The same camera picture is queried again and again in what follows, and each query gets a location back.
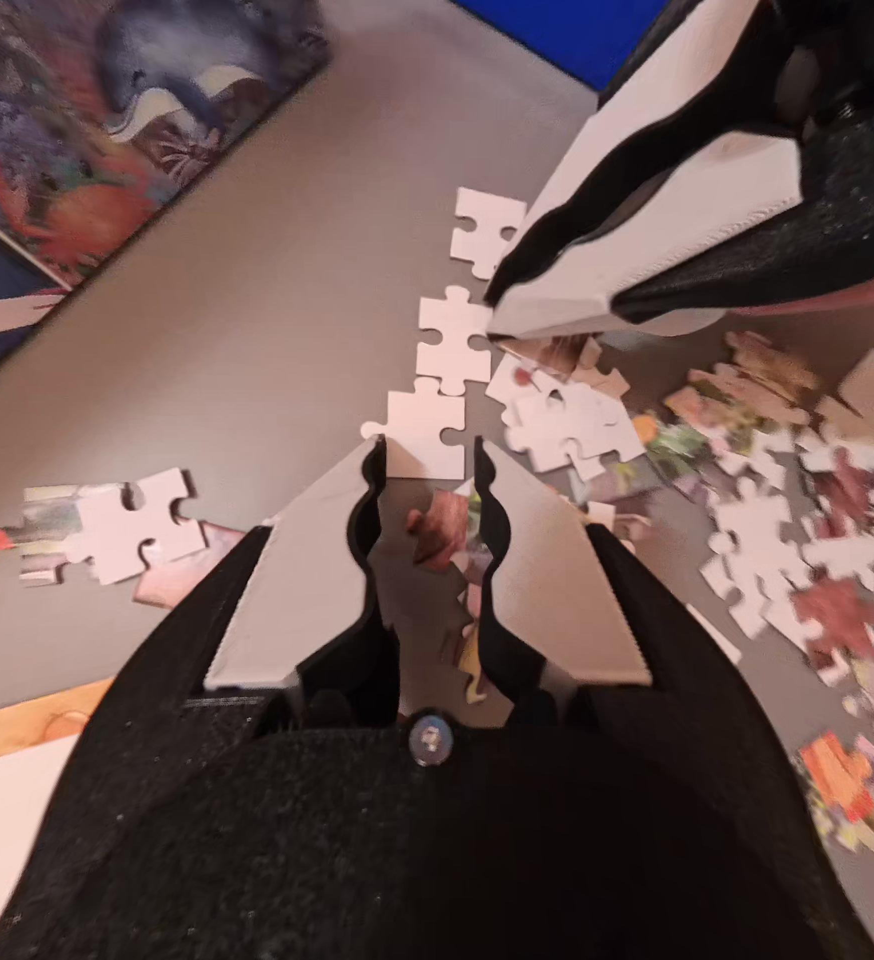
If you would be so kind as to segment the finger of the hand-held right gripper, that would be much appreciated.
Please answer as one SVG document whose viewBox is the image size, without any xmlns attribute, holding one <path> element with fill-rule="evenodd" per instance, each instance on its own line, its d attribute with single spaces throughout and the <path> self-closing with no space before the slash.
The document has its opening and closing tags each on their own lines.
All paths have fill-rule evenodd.
<svg viewBox="0 0 874 960">
<path fill-rule="evenodd" d="M 621 326 L 614 303 L 803 200 L 801 147 L 789 137 L 719 137 L 681 163 L 613 230 L 576 241 L 493 308 L 492 337 L 548 337 Z"/>
<path fill-rule="evenodd" d="M 486 292 L 546 272 L 575 241 L 593 234 L 653 173 L 652 147 L 625 148 L 703 93 L 731 58 L 758 9 L 755 1 L 697 2 L 582 126 L 516 230 Z"/>
</svg>

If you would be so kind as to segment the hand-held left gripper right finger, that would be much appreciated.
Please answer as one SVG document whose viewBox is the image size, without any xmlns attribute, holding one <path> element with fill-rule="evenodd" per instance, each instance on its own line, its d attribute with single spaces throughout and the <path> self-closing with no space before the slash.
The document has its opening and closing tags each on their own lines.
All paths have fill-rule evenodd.
<svg viewBox="0 0 874 960">
<path fill-rule="evenodd" d="M 499 687 L 534 687 L 545 666 L 581 686 L 641 686 L 651 673 L 588 535 L 586 516 L 478 438 L 481 665 Z"/>
</svg>

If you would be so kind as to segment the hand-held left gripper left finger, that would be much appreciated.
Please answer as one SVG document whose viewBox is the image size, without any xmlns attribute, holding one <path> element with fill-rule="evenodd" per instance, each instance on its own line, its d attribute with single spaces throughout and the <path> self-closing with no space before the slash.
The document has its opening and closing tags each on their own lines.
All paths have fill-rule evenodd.
<svg viewBox="0 0 874 960">
<path fill-rule="evenodd" d="M 314 676 L 379 613 L 387 445 L 364 440 L 284 506 L 227 624 L 205 690 L 276 690 Z"/>
</svg>

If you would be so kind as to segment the pile of jigsaw pieces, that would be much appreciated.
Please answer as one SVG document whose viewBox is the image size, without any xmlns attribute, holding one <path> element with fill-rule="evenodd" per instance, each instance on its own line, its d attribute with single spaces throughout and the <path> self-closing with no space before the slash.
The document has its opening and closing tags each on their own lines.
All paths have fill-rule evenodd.
<svg viewBox="0 0 874 960">
<path fill-rule="evenodd" d="M 813 414 L 803 394 L 817 389 L 813 371 L 798 355 L 776 349 L 752 331 L 731 331 L 726 344 L 732 361 L 711 371 L 691 369 L 682 390 L 663 402 L 672 422 L 646 412 L 632 417 L 626 432 L 635 459 L 611 447 L 618 462 L 581 459 L 567 434 L 562 463 L 572 463 L 573 499 L 587 508 L 590 523 L 613 529 L 633 548 L 656 530 L 638 506 L 661 483 L 706 509 L 711 530 L 708 556 L 699 576 L 721 600 L 749 640 L 768 628 L 800 651 L 820 681 L 831 687 L 854 684 L 844 709 L 866 716 L 874 736 L 874 348 L 865 353 L 836 388 L 820 398 Z M 572 376 L 560 382 L 543 361 L 506 347 L 489 379 L 486 396 L 503 406 L 507 444 L 530 456 L 538 474 L 557 469 L 538 462 L 543 427 L 558 426 L 561 402 L 599 398 L 618 414 L 612 427 L 624 428 L 620 400 L 628 390 L 614 370 L 595 366 L 600 347 L 592 339 Z M 513 447 L 513 440 L 533 440 Z M 131 540 L 115 553 L 118 527 L 101 526 L 90 539 L 83 532 L 84 500 L 112 500 L 123 488 L 34 486 L 24 491 L 23 522 L 0 528 L 0 550 L 16 551 L 20 579 L 27 586 L 60 583 L 60 570 L 88 563 L 101 584 L 138 581 L 134 601 L 172 609 L 190 594 L 214 564 L 239 542 L 242 532 L 201 521 L 203 548 L 190 553 L 164 550 L 158 539 Z M 485 570 L 491 554 L 479 521 L 483 500 L 474 481 L 433 492 L 427 511 L 406 515 L 414 539 L 413 563 L 443 571 L 455 566 L 467 580 L 459 597 L 469 623 L 462 627 L 455 667 L 469 677 L 467 702 L 486 698 L 490 653 L 489 614 L 480 613 Z M 874 853 L 874 743 L 859 735 L 848 749 L 826 731 L 804 745 L 797 760 L 818 832 L 851 852 Z"/>
</svg>

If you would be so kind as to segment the white-backed jigsaw piece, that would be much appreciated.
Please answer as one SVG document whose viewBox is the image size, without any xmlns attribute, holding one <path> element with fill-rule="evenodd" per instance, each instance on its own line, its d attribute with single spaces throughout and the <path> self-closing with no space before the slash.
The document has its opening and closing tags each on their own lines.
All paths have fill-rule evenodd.
<svg viewBox="0 0 874 960">
<path fill-rule="evenodd" d="M 462 398 L 470 382 L 488 384 L 491 351 L 477 349 L 470 342 L 486 337 L 490 318 L 491 309 L 471 301 L 463 286 L 447 286 L 443 298 L 423 297 L 419 302 L 419 330 L 437 333 L 439 341 L 418 344 L 417 377 L 436 380 L 440 394 L 452 398 Z"/>
</svg>

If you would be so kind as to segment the animal jigsaw puzzle board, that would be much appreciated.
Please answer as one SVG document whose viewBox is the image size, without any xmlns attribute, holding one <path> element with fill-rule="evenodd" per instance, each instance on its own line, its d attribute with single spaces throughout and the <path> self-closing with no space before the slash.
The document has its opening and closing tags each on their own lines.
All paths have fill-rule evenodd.
<svg viewBox="0 0 874 960">
<path fill-rule="evenodd" d="M 112 683 L 99 679 L 0 708 L 0 915 L 62 770 Z"/>
</svg>

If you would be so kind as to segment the grey desk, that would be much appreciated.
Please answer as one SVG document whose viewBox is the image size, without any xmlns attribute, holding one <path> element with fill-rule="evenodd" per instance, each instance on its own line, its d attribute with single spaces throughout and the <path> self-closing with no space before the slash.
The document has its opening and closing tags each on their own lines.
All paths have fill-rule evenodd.
<svg viewBox="0 0 874 960">
<path fill-rule="evenodd" d="M 208 184 L 187 291 L 126 260 L 0 374 L 0 495 L 26 468 L 195 469 L 212 508 L 277 512 L 357 443 L 402 347 L 434 219 L 474 148 L 536 186 L 601 94 L 436 2 L 342 2 L 343 51 Z M 567 719 L 301 726 L 287 693 L 203 693 L 262 572 L 247 534 L 148 639 L 129 614 L 0 612 L 0 693 L 51 654 L 130 652 L 63 767 L 0 915 L 0 958 L 874 958 L 797 771 L 736 667 L 607 532 L 584 533 L 653 681 Z"/>
</svg>

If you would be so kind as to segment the person's right hand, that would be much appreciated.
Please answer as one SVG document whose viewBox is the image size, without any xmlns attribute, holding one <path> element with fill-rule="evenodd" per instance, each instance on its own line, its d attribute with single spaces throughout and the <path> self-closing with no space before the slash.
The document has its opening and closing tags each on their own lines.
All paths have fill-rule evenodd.
<svg viewBox="0 0 874 960">
<path fill-rule="evenodd" d="M 730 312 L 747 317 L 815 314 L 874 307 L 874 278 L 847 289 L 786 303 L 733 307 Z"/>
</svg>

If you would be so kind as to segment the blue plastic bin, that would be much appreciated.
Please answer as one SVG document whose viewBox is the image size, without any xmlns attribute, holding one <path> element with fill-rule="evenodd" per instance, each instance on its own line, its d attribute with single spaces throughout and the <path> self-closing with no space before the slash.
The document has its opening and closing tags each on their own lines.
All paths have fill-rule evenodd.
<svg viewBox="0 0 874 960">
<path fill-rule="evenodd" d="M 457 1 L 456 5 L 591 90 L 602 90 L 665 1 Z"/>
</svg>

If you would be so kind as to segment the colourful printed puzzle box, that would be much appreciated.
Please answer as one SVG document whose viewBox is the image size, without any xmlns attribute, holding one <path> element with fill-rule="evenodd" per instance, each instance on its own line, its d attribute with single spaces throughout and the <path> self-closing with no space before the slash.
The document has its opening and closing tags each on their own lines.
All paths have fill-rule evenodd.
<svg viewBox="0 0 874 960">
<path fill-rule="evenodd" d="M 0 1 L 0 365 L 329 56 L 319 2 Z"/>
</svg>

